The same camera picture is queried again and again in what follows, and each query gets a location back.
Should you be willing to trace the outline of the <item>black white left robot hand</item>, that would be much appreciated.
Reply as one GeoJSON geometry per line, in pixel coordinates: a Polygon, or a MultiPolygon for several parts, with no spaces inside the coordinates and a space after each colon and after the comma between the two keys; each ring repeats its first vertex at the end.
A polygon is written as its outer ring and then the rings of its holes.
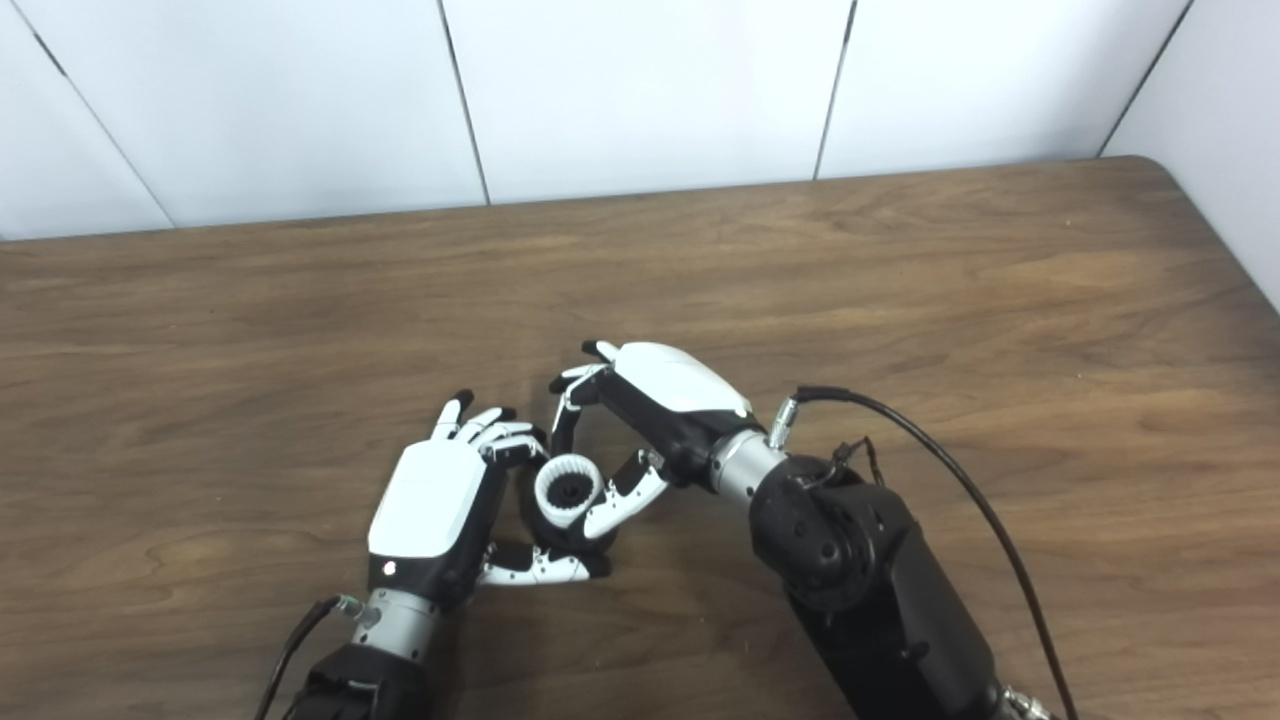
{"type": "Polygon", "coordinates": [[[424,600],[447,612],[480,585],[545,585],[612,574],[599,553],[498,541],[493,532],[516,471],[548,459],[545,432],[512,407],[468,416],[471,389],[456,391],[430,433],[401,452],[367,532],[367,587],[424,600]]]}

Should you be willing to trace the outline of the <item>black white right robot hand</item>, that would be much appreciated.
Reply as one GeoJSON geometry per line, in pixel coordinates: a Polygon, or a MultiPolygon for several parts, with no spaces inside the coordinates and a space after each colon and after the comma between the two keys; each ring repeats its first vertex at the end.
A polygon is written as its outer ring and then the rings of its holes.
{"type": "Polygon", "coordinates": [[[573,452],[582,410],[602,406],[643,441],[570,528],[599,541],[655,501],[669,487],[696,486],[718,493],[718,475],[737,439],[760,434],[750,401],[692,355],[668,345],[588,341],[595,363],[563,370],[549,384],[558,405],[550,430],[553,457],[573,452]]]}

